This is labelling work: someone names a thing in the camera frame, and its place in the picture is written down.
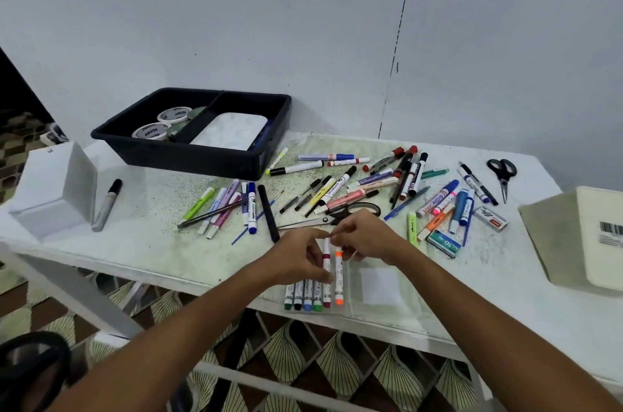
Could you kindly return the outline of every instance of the forearm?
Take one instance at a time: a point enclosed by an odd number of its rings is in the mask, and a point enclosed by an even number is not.
[[[253,264],[141,333],[92,369],[50,412],[162,410],[230,322],[270,286]]]
[[[394,264],[509,411],[621,410],[567,356],[416,248],[401,242]]]

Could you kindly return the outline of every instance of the table surface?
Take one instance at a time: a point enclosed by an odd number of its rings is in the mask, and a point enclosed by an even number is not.
[[[469,242],[456,259],[449,259],[430,246],[426,252],[448,272],[547,339],[591,374],[623,383],[623,369],[620,368],[623,364],[623,348],[620,348],[623,299],[551,284],[521,222],[517,211],[520,204],[534,203],[560,192],[535,157],[428,143],[295,132],[288,132],[279,148],[292,146],[293,143],[296,146],[284,157],[284,165],[292,164],[296,155],[302,153],[355,153],[370,156],[374,161],[399,145],[408,148],[416,144],[420,152],[429,154],[426,169],[451,169],[445,176],[426,181],[426,185],[431,186],[426,198],[430,198],[448,180],[458,178],[455,168],[460,160],[469,165],[501,200],[499,183],[485,163],[487,159],[502,157],[513,161],[518,175],[510,181],[508,204],[495,208],[510,221],[509,225],[501,233],[495,233],[474,219]],[[191,294],[200,294],[217,285],[272,245],[268,230],[261,223],[257,235],[247,234],[231,246],[233,239],[241,232],[242,216],[239,211],[230,217],[212,241],[198,236],[193,227],[181,232],[176,230],[175,224],[181,215],[208,185],[226,187],[230,180],[128,166],[102,141],[91,145],[86,152],[98,168],[96,207],[99,207],[114,179],[120,178],[124,182],[104,230],[93,233],[86,227],[40,243],[8,215],[9,202],[0,207],[0,241],[7,243],[15,252]],[[311,180],[328,173],[339,177],[346,169],[347,166],[324,167],[275,178],[264,177],[261,182],[266,185],[269,198],[285,190],[274,206],[276,213]],[[359,170],[353,179],[363,177],[362,174]],[[388,193],[389,189],[384,189],[371,200],[380,205],[383,214],[388,211]],[[414,203],[412,210],[418,205],[418,202]],[[285,216],[276,214],[278,224],[300,218],[292,210]],[[406,215],[398,216],[388,223],[404,236],[405,220]],[[350,276],[353,277],[361,266],[376,266],[376,262],[364,261],[364,264],[350,270]],[[283,287],[275,287],[266,291],[252,306],[283,315],[282,296]],[[409,315],[374,309],[377,306],[367,309],[359,305],[353,307],[347,317],[318,314],[288,316],[360,334],[365,334],[367,328],[408,332],[410,337],[425,342],[451,345],[452,339],[417,294],[410,302]]]

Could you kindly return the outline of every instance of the white plastic box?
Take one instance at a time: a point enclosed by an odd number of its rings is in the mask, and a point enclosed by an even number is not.
[[[519,208],[549,280],[623,295],[623,193],[579,187]]]
[[[9,213],[38,240],[93,220],[97,170],[74,141],[32,150]]]

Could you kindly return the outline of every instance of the black plastic tray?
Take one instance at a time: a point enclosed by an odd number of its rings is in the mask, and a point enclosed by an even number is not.
[[[132,138],[138,127],[156,122],[163,110],[184,106],[206,106],[175,137],[175,141]],[[128,164],[185,173],[256,181],[262,177],[270,157],[290,124],[292,97],[284,94],[159,89],[107,120],[91,132],[104,140]],[[251,150],[190,145],[195,136],[217,115],[226,112],[263,115],[272,120],[265,135]]]

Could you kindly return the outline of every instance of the black-handled scissors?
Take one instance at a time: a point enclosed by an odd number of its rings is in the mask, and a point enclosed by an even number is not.
[[[279,230],[287,230],[290,228],[314,227],[316,225],[337,225],[343,219],[345,219],[349,215],[354,214],[359,209],[367,209],[377,217],[381,215],[381,208],[378,207],[378,205],[376,204],[372,204],[370,202],[353,202],[352,204],[348,204],[344,208],[337,209],[335,212],[329,212],[323,217],[315,218],[312,220],[304,220],[302,222],[290,223],[277,228],[279,228]]]
[[[488,160],[487,168],[495,172],[495,175],[500,180],[502,199],[505,204],[508,198],[508,180],[513,176],[517,176],[517,167],[509,160]]]

